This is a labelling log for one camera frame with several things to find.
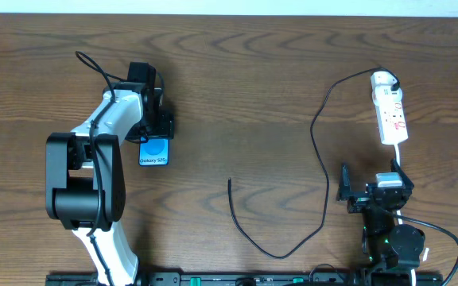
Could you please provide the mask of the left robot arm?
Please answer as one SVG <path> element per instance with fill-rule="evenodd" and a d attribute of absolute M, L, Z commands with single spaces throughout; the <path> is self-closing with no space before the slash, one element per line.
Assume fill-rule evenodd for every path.
<path fill-rule="evenodd" d="M 138 145 L 138 165 L 169 163 L 173 114 L 163 108 L 163 79 L 132 62 L 126 78 L 103 74 L 102 102 L 79 126 L 51 133 L 45 147 L 45 209 L 81 240 L 95 265 L 88 274 L 49 274 L 47 285 L 143 285 L 140 261 L 126 238 L 122 145 Z"/>

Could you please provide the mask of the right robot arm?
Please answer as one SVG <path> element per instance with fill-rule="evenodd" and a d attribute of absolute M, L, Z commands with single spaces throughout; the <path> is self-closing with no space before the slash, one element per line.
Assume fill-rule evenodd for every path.
<path fill-rule="evenodd" d="M 341 165 L 336 199 L 347 203 L 347 212 L 363 216 L 363 252 L 371 264 L 358 271 L 361 285 L 397 283 L 411 285 L 411 272 L 420 265 L 425 233 L 409 224 L 395 222 L 395 212 L 412 195 L 413 182 L 398 162 L 390 162 L 390 172 L 378 173 L 376 181 L 363 191 L 353 191 L 346 164 Z"/>

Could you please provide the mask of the blue Galaxy smartphone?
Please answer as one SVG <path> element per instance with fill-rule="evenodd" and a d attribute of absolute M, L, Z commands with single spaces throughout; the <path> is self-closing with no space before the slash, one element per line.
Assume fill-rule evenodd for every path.
<path fill-rule="evenodd" d="M 142 167 L 163 166 L 169 163 L 169 139 L 149 139 L 139 144 L 138 163 Z"/>

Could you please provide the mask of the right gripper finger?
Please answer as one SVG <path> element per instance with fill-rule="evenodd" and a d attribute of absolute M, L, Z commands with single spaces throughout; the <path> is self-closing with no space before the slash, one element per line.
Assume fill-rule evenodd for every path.
<path fill-rule="evenodd" d="M 337 191 L 337 201 L 347 201 L 351 197 L 351 182 L 346 164 L 341 164 L 340 181 Z"/>
<path fill-rule="evenodd" d="M 413 190 L 414 189 L 414 184 L 411 181 L 411 179 L 404 173 L 402 170 L 401 166 L 399 165 L 398 161 L 396 159 L 392 159 L 390 161 L 390 168 L 392 172 L 396 172 L 400 179 L 402 180 L 403 187 L 406 189 Z"/>

